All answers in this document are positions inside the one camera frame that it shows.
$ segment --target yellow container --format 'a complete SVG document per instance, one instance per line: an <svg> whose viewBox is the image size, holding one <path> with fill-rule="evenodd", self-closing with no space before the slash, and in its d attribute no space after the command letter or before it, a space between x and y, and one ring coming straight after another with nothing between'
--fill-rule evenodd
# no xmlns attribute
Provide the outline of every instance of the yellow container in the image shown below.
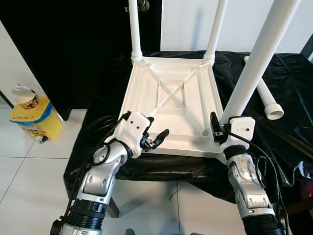
<svg viewBox="0 0 313 235"><path fill-rule="evenodd" d="M39 105L34 109L27 110L16 105L10 114L10 121L17 123L32 138L47 136L53 140L60 133L62 122L47 97L38 97L38 100Z"/></svg>

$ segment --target white tile floor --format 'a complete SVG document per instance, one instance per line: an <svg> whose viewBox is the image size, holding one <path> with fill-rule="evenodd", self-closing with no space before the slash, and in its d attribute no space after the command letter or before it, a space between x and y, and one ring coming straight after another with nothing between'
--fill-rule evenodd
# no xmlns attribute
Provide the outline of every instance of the white tile floor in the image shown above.
<svg viewBox="0 0 313 235"><path fill-rule="evenodd" d="M0 228L6 235L49 234L63 212L63 172L86 111L73 110L59 137L34 142L0 110ZM178 189L170 201L170 196ZM106 217L106 235L244 234L235 205L180 182L117 180L113 198L119 219Z"/></svg>

